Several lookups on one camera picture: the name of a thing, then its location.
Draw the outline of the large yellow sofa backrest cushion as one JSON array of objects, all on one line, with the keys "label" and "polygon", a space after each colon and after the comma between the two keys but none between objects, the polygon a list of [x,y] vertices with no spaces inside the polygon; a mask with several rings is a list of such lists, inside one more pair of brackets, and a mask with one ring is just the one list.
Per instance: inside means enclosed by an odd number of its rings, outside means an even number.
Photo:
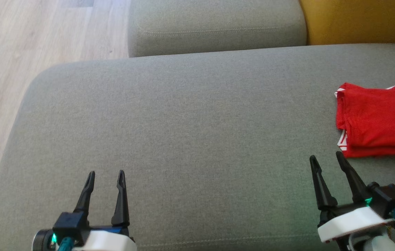
[{"label": "large yellow sofa backrest cushion", "polygon": [[309,45],[395,43],[395,0],[299,0]]}]

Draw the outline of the yellow and grey sofa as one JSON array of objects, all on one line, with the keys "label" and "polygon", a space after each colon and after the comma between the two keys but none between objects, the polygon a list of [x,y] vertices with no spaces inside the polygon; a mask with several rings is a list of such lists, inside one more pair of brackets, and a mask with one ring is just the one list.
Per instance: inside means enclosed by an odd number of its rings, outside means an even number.
[{"label": "yellow and grey sofa", "polygon": [[126,174],[138,250],[338,251],[320,242],[309,157],[339,204],[334,92],[395,85],[395,44],[62,64],[21,103],[0,164],[0,251],[31,251],[96,172],[88,219],[110,225]]}]

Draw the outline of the grey sofa seat cushion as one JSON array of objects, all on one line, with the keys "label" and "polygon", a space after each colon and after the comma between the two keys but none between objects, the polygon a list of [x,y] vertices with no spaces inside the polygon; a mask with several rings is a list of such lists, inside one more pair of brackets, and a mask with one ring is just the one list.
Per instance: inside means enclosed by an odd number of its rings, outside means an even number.
[{"label": "grey sofa seat cushion", "polygon": [[304,46],[299,0],[132,0],[130,57]]}]

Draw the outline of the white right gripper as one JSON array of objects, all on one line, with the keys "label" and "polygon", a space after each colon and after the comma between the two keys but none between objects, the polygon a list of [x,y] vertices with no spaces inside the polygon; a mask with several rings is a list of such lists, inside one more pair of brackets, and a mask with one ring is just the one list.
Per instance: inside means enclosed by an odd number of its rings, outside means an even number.
[{"label": "white right gripper", "polygon": [[[352,201],[357,203],[366,202],[371,198],[363,180],[360,178],[349,161],[341,151],[336,152],[336,159],[341,170],[345,173],[349,187],[352,192]],[[323,243],[339,240],[348,236],[351,241],[352,234],[360,234],[365,230],[381,227],[386,222],[371,207],[365,206],[354,209],[340,216],[332,217],[334,207],[337,207],[337,200],[331,195],[326,182],[322,176],[322,169],[316,156],[309,158],[312,172],[312,180],[316,195],[317,207],[321,211],[318,235]]]}]

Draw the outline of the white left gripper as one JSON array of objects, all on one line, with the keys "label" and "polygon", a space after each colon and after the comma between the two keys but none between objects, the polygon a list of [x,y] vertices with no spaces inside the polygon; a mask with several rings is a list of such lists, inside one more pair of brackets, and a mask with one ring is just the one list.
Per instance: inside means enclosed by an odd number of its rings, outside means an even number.
[{"label": "white left gripper", "polygon": [[[89,172],[74,213],[88,214],[90,198],[94,189],[95,171]],[[119,171],[117,181],[118,197],[111,219],[112,226],[90,227],[86,231],[83,246],[75,246],[74,251],[137,251],[136,242],[130,237],[129,205],[126,192],[125,173]]]}]

